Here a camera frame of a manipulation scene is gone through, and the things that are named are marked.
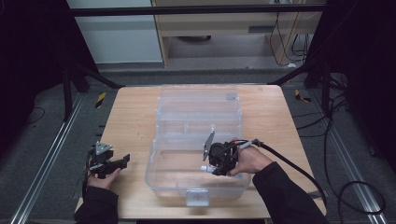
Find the transparent plastic container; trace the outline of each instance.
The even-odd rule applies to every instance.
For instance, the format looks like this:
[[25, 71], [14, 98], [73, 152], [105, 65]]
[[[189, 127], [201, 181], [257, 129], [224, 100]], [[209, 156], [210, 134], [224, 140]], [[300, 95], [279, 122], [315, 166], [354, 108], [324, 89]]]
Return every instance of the transparent plastic container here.
[[216, 176], [201, 170], [204, 144], [242, 138], [242, 114], [235, 86], [163, 86], [156, 136], [146, 183], [159, 197], [185, 197], [187, 206], [208, 206], [210, 198], [238, 198], [251, 176]]

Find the black pole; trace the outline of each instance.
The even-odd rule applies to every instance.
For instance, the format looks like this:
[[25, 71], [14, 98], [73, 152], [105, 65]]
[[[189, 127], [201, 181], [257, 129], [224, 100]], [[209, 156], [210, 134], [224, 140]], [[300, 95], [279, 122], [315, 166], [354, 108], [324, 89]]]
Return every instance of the black pole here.
[[42, 13], [53, 16], [137, 16], [171, 14], [213, 14], [253, 12], [315, 12], [324, 11], [326, 4], [277, 4], [277, 5], [234, 5], [234, 6], [186, 6], [186, 7], [113, 7], [72, 8], [70, 10], [45, 10]]

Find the gray floor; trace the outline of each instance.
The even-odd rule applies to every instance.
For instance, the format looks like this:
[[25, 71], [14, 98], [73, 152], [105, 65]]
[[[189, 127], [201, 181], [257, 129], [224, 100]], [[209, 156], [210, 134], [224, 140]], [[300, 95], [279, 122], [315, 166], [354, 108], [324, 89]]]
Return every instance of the gray floor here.
[[[271, 56], [271, 50], [263, 36], [212, 36], [208, 42], [186, 43], [177, 38], [172, 41], [170, 61], [167, 67], [139, 67], [133, 72], [105, 71], [104, 76], [124, 85], [160, 85], [165, 83], [266, 83], [286, 75], [290, 68], [278, 66]], [[282, 89], [293, 116], [318, 113], [315, 103], [307, 103], [294, 97], [294, 90], [301, 91], [303, 97], [315, 98], [319, 90], [306, 91], [301, 85], [304, 76], [294, 78]], [[86, 153], [91, 145], [100, 140], [103, 132], [101, 125], [106, 124], [108, 114], [117, 91], [111, 90], [95, 80], [89, 79], [92, 87], [88, 93], [75, 94], [74, 99], [82, 96], [81, 109], [76, 121], [65, 139], [55, 163], [35, 200], [28, 222], [62, 223], [73, 220], [78, 202], [73, 192], [82, 175]], [[97, 97], [106, 92], [100, 108], [95, 108]], [[339, 91], [332, 91], [332, 96]], [[26, 125], [12, 144], [11, 154], [2, 158], [0, 163], [0, 223], [9, 219], [21, 204], [35, 174], [51, 147], [57, 132], [61, 129], [64, 117], [62, 86], [41, 92], [36, 97], [35, 106], [45, 110], [38, 121]], [[42, 109], [35, 109], [29, 121], [41, 117]], [[319, 118], [312, 114], [294, 118], [296, 127], [304, 126]], [[374, 184], [387, 200], [384, 213], [388, 223], [396, 223], [396, 175], [386, 161], [372, 157], [368, 144], [361, 134], [359, 125], [346, 108], [334, 114], [334, 129], [342, 136], [352, 160], [361, 171], [364, 179]], [[325, 123], [299, 131], [300, 136], [323, 133]], [[323, 169], [323, 137], [302, 137], [304, 150], [320, 185], [329, 190]], [[328, 141], [329, 176], [336, 189], [341, 188], [349, 177], [339, 159], [332, 139]], [[353, 189], [348, 190], [345, 199], [359, 205], [360, 200]], [[337, 204], [334, 196], [329, 198], [327, 218], [338, 223]], [[366, 215], [359, 214], [343, 206], [346, 223], [371, 223]]]

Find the wooden table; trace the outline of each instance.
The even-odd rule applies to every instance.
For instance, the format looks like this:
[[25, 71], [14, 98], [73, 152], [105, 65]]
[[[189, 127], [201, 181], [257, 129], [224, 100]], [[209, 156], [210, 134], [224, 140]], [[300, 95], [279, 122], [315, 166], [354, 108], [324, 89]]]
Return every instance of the wooden table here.
[[[187, 207], [184, 198], [158, 198], [145, 182], [146, 164], [155, 136], [155, 110], [161, 87], [119, 90], [102, 143], [113, 145], [113, 160], [130, 153], [131, 161], [113, 185], [120, 195], [119, 216], [148, 218], [267, 218], [270, 217], [253, 184], [239, 199], [211, 200], [209, 207]], [[237, 85], [242, 109], [243, 136], [258, 138], [312, 174], [282, 90], [278, 86]], [[307, 192], [315, 186], [270, 153], [290, 178]], [[325, 213], [321, 199], [315, 200]]]

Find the hand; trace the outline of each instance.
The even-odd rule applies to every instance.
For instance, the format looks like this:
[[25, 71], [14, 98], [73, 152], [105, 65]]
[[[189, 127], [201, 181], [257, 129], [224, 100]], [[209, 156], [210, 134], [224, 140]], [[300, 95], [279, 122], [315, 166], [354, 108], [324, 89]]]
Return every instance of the hand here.
[[256, 174], [272, 162], [271, 159], [255, 147], [238, 149], [238, 163], [229, 172], [229, 175], [238, 175], [239, 173]]
[[100, 189], [110, 189], [111, 184], [114, 182], [116, 177], [120, 174], [121, 168], [118, 168], [113, 172], [113, 174], [109, 175], [105, 179], [99, 179], [94, 175], [90, 175], [88, 178], [87, 185], [92, 187], [97, 187]]

